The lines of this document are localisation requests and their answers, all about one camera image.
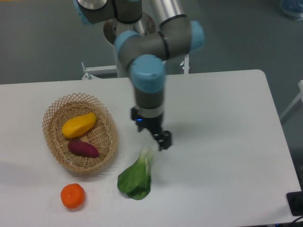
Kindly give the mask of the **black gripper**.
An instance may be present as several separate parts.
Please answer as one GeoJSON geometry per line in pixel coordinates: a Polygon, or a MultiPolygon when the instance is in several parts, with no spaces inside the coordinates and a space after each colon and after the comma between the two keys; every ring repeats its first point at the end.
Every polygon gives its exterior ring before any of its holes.
{"type": "Polygon", "coordinates": [[[147,129],[159,145],[159,151],[167,150],[172,145],[172,135],[170,131],[162,131],[163,114],[148,118],[139,114],[139,111],[133,107],[131,109],[131,119],[138,126],[138,131],[147,129]]]}

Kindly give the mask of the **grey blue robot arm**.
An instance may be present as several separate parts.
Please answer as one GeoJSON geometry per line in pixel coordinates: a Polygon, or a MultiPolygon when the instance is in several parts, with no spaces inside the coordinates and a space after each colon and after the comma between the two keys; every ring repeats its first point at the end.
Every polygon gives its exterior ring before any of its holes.
{"type": "Polygon", "coordinates": [[[74,6],[84,24],[114,19],[124,25],[113,42],[118,66],[129,77],[136,105],[131,118],[138,131],[148,130],[159,150],[172,145],[172,135],[162,129],[166,72],[164,61],[200,50],[205,43],[201,24],[188,20],[179,0],[151,2],[159,31],[137,28],[143,18],[140,0],[76,0],[74,6]]]}

